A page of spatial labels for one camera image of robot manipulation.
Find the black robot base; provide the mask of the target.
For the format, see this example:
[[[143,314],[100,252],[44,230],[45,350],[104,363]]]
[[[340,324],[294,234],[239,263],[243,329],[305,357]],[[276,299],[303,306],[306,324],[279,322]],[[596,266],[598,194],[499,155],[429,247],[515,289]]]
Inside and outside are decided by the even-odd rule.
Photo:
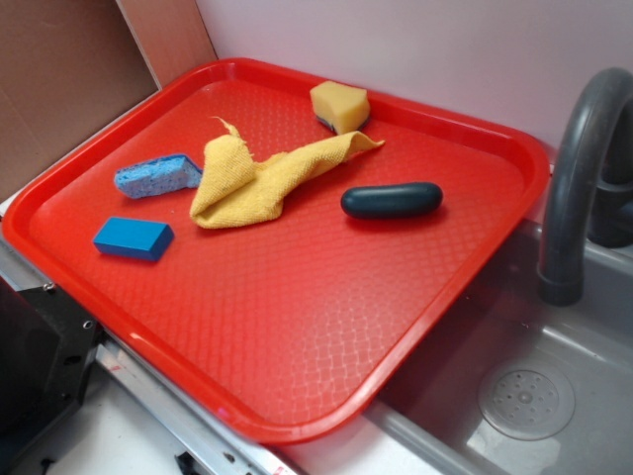
[[[63,289],[1,283],[1,465],[83,404],[102,328]]]

